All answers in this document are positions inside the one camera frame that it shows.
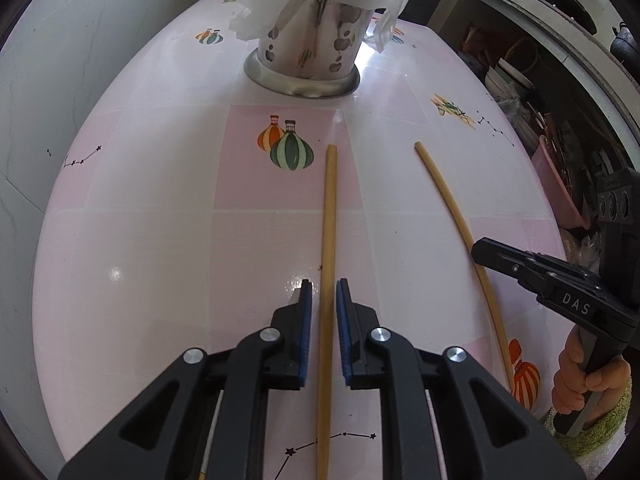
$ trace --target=chopstick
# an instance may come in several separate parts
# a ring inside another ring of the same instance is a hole
[[[318,480],[329,475],[331,395],[334,349],[335,223],[337,192],[337,148],[326,149],[324,174],[324,219],[322,220],[322,267],[320,271],[320,349],[318,364],[317,438]]]
[[[462,216],[462,212],[456,204],[453,195],[451,194],[447,183],[445,182],[442,174],[438,170],[435,165],[435,162],[430,157],[427,149],[422,145],[421,142],[415,143],[415,150],[420,155],[424,165],[427,167],[429,173],[431,173],[431,177],[433,181],[436,183],[444,202],[447,204],[451,216],[458,226],[458,231],[462,236],[462,239],[465,242],[466,248],[469,251],[469,255],[471,254],[471,248],[473,247],[474,240],[471,237],[471,232],[469,231],[469,227],[466,225],[465,218]],[[502,322],[502,316],[500,314],[500,309],[498,307],[498,301],[495,298],[494,289],[491,286],[491,282],[489,281],[489,277],[487,276],[486,269],[483,266],[476,265],[474,263],[474,267],[476,268],[476,273],[478,274],[478,280],[480,280],[480,286],[482,287],[482,291],[484,292],[484,298],[486,299],[486,304],[489,307],[489,314],[491,315],[491,320],[494,324],[495,335],[498,338],[498,345],[500,346],[500,354],[502,355],[502,362],[504,364],[504,373],[507,377],[507,381],[509,383],[509,388],[511,391],[514,389],[514,381],[513,381],[513,369],[511,367],[511,357],[509,355],[509,345],[507,342],[507,334],[504,330],[504,323]]]

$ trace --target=silver screw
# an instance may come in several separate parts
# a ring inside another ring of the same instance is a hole
[[[280,330],[274,328],[273,326],[264,328],[260,332],[260,339],[266,341],[267,343],[277,341],[278,339],[280,339]]]
[[[196,365],[204,359],[204,352],[199,348],[191,348],[182,355],[182,358],[188,365]]]
[[[391,332],[389,332],[389,330],[387,330],[386,328],[382,328],[381,326],[379,326],[378,328],[374,328],[371,331],[371,338],[374,341],[383,343],[391,339]]]
[[[449,361],[461,363],[466,359],[466,352],[459,346],[452,346],[447,350],[447,358]]]

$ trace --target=pink plastic basket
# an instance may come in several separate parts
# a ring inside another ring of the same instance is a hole
[[[549,200],[558,227],[562,229],[571,229],[574,227],[588,229],[591,225],[588,212],[581,215],[576,209],[574,201],[566,190],[546,150],[545,136],[540,136],[540,145],[531,157],[531,161],[533,167],[536,168],[540,184],[542,184],[545,190],[546,199]]]

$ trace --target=triangular cutout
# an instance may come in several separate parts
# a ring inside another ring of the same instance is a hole
[[[178,381],[168,383],[122,428],[120,437],[142,449],[153,449],[158,443],[179,386]]]
[[[471,381],[471,390],[494,447],[506,446],[526,436],[527,429],[483,382]]]

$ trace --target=table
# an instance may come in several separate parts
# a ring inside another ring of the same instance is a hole
[[[361,47],[353,94],[301,100],[243,73],[257,42],[228,30],[240,10],[201,0],[167,25],[104,93],[60,169],[38,245],[33,331],[67,459],[185,349],[235,346],[304,278],[317,308],[328,143],[338,147],[337,277],[418,348],[463,346],[506,384],[479,283],[417,140],[474,238],[564,257],[518,137],[435,33],[399,22],[382,54]],[[285,121],[306,156],[295,170],[269,152]],[[517,341],[514,366],[540,374],[522,384],[541,416],[571,324],[514,280],[490,278]],[[285,460],[280,480],[314,475],[312,447],[300,448],[315,439],[317,339],[314,312],[306,388],[270,396],[267,479]],[[335,340],[331,475],[380,478],[378,394],[345,388]]]

